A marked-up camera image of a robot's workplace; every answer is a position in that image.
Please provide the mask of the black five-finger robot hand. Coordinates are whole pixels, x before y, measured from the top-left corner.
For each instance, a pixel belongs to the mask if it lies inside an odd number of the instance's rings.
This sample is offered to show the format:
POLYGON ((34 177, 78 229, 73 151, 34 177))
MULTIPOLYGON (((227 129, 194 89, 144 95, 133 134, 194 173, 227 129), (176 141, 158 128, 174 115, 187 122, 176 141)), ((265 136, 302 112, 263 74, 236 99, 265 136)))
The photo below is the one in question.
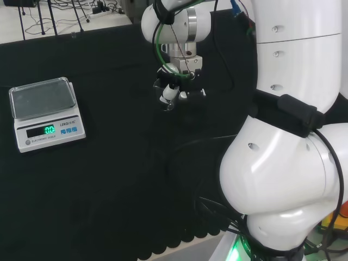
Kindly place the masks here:
POLYGON ((180 71, 174 64, 168 63, 157 71, 157 79, 153 84, 158 102, 164 111, 172 110, 176 103, 192 102, 206 97, 204 88, 197 89, 193 86, 195 78, 201 70, 183 71, 184 77, 179 76, 180 71))

